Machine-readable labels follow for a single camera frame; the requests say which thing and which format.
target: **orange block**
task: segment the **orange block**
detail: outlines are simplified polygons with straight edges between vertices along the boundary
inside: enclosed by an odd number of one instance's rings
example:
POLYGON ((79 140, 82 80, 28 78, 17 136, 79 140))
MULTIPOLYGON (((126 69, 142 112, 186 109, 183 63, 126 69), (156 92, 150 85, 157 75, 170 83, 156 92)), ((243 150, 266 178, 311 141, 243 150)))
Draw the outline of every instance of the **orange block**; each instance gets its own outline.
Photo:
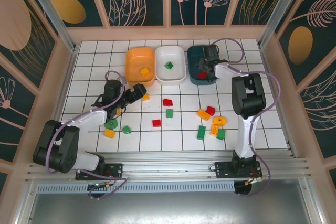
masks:
POLYGON ((211 117, 210 114, 206 113, 206 112, 205 112, 204 110, 202 110, 202 109, 199 109, 199 111, 197 112, 197 115, 198 115, 200 118, 204 119, 205 121, 208 121, 209 118, 211 117))
POLYGON ((226 118, 222 116, 215 116, 213 120, 213 124, 219 127, 223 127, 226 124, 226 118))

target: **white bowl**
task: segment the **white bowl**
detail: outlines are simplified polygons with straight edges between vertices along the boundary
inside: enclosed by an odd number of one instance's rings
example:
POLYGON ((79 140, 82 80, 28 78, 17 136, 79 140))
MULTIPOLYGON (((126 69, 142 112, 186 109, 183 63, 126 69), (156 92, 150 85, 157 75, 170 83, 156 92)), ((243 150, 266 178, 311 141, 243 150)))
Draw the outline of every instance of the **white bowl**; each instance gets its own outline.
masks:
POLYGON ((155 51, 156 78, 161 85, 180 85, 186 75, 184 51, 178 46, 163 46, 155 51), (171 62, 174 66, 167 69, 164 65, 171 62))

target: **metal floor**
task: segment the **metal floor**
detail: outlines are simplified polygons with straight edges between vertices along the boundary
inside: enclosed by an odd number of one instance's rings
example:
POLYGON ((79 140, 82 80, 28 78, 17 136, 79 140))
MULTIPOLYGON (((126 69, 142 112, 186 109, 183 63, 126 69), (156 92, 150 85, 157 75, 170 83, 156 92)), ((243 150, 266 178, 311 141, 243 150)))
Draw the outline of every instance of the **metal floor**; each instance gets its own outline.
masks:
POLYGON ((250 198, 233 192, 122 193, 93 201, 84 194, 39 194, 30 223, 311 223, 304 203, 297 180, 273 180, 264 194, 250 198))

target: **dark teal bowl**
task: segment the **dark teal bowl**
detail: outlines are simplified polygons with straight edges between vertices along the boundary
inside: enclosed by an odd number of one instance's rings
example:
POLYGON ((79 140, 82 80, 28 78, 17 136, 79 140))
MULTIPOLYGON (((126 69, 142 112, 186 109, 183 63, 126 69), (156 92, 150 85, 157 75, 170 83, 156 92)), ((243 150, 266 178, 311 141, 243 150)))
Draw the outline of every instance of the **dark teal bowl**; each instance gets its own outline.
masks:
POLYGON ((197 76, 201 73, 198 68, 198 63, 200 59, 204 59, 203 46, 192 46, 188 48, 187 57, 188 57, 188 67, 190 81, 195 85, 211 85, 216 82, 216 80, 201 80, 197 76))

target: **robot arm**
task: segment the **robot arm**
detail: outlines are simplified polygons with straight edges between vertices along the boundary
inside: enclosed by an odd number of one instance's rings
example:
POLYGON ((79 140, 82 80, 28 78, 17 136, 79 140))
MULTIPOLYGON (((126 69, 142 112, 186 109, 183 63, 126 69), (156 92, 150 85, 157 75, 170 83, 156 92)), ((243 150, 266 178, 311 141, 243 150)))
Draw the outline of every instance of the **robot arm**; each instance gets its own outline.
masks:
MULTIPOLYGON (((121 82, 118 80, 106 81, 104 94, 100 95, 88 113, 68 125, 58 134, 56 141, 61 140, 59 145, 54 144, 49 157, 49 167, 62 173, 70 170, 85 169, 102 175, 104 171, 104 158, 93 153, 78 151, 78 142, 82 136, 106 121, 112 119, 118 108, 125 108, 127 104, 133 103, 146 94, 146 88, 142 84, 136 84, 134 91, 125 90, 121 99, 113 106, 104 110, 92 111, 94 107, 103 107, 112 103, 119 95, 121 82)), ((35 148, 33 161, 39 165, 45 165, 47 150, 51 144, 51 139, 66 122, 49 120, 41 133, 38 144, 35 148)))

